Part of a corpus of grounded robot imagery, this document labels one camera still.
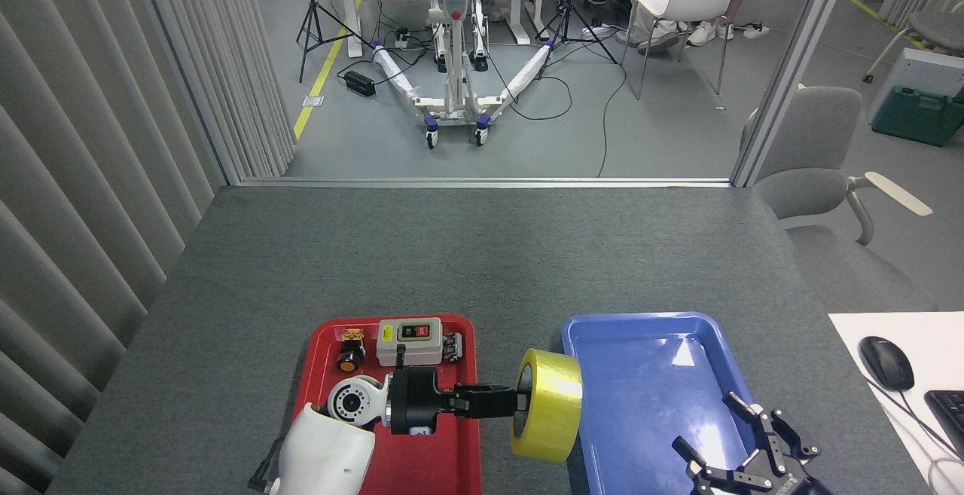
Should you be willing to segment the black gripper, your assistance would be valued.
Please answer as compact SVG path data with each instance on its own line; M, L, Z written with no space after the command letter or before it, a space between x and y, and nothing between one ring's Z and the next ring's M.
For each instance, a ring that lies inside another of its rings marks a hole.
M813 437L799 429L789 413L780 408L767 411L760 405L750 405L734 392L726 393L723 402L750 425L757 449L764 455L764 470L784 475L768 478L710 467L684 437L675 437L672 448L688 464L686 474L693 481L690 494L709 494L713 488L730 494L829 494L818 478L789 473L792 466L802 466L822 453Z
M493 384L440 386L435 367L396 368L389 383L388 426L395 435L433 435L443 412L471 419L510 418L529 408L530 395L517 392Z

